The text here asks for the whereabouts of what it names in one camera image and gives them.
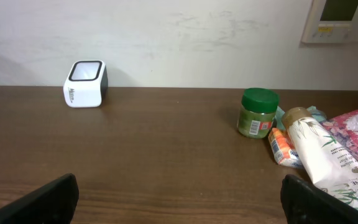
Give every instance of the cream tube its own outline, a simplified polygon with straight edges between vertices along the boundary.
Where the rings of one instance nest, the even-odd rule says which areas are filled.
[[[282,117],[315,186],[358,210],[358,162],[304,108]]]

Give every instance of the bottle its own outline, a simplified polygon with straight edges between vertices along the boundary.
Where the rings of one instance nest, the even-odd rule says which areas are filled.
[[[249,88],[244,90],[240,116],[237,122],[239,132],[250,138],[264,138],[272,128],[280,98],[272,90]]]

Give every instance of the black object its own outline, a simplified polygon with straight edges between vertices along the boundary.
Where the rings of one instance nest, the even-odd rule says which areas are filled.
[[[294,175],[287,175],[281,203],[288,224],[356,224],[358,210]]]
[[[109,87],[109,80],[107,77],[107,66],[104,68],[103,77],[100,83],[100,94],[102,96],[102,99],[106,97],[106,92]]]
[[[0,209],[0,224],[69,224],[78,201],[73,174],[51,183]]]

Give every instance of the thermostat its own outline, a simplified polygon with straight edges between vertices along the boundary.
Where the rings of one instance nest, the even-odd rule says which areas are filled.
[[[108,87],[106,64],[100,60],[74,63],[63,86],[68,106],[96,107],[102,103]]]
[[[313,0],[302,42],[347,43],[358,38],[358,0]]]

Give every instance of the wood grain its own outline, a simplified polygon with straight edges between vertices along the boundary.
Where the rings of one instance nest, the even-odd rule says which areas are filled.
[[[277,93],[285,110],[358,109],[358,91]],[[286,223],[281,181],[307,174],[237,132],[241,95],[109,88],[101,107],[73,109],[60,87],[0,86],[0,207],[71,172],[73,223]]]

